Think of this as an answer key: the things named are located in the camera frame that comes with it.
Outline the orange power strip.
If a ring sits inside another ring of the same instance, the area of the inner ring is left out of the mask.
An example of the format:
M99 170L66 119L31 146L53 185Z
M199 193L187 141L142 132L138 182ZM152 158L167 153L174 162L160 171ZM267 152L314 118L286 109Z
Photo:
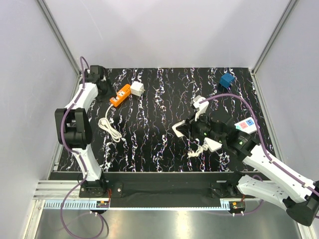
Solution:
M131 85L126 84L116 93L115 97L110 98L110 103L114 107L118 107L130 94Z

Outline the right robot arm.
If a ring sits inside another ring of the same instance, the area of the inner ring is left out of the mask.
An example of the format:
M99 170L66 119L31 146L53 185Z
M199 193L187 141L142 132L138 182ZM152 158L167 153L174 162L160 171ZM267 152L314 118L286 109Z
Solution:
M183 120L172 127L177 137L203 140L198 152L219 148L268 177L273 185L237 173L225 183L231 197L240 194L260 198L282 208L297 223L310 226L319 212L319 184L308 179L263 148L252 135L235 125L212 121L206 115Z

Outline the white USB charger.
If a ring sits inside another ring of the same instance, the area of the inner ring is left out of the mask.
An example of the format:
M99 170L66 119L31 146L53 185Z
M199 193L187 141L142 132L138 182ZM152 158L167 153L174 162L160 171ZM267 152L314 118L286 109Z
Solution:
M174 134L175 134L178 138L184 137L184 134L185 134L185 133L188 133L188 132L179 132L179 131L178 131L178 126L180 126L182 123L183 123L183 121L178 122L178 123L176 123L176 124L174 124L174 125L172 126L172 130L173 130Z

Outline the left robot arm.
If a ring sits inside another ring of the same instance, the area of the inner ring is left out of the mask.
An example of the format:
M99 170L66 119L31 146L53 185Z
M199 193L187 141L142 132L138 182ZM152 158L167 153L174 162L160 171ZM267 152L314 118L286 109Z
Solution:
M66 153L92 146L104 172L200 172L208 156L188 157L194 140L178 139L172 126L190 113L203 89L193 68L106 69L92 65L80 87L98 89L88 111L61 109L57 134Z

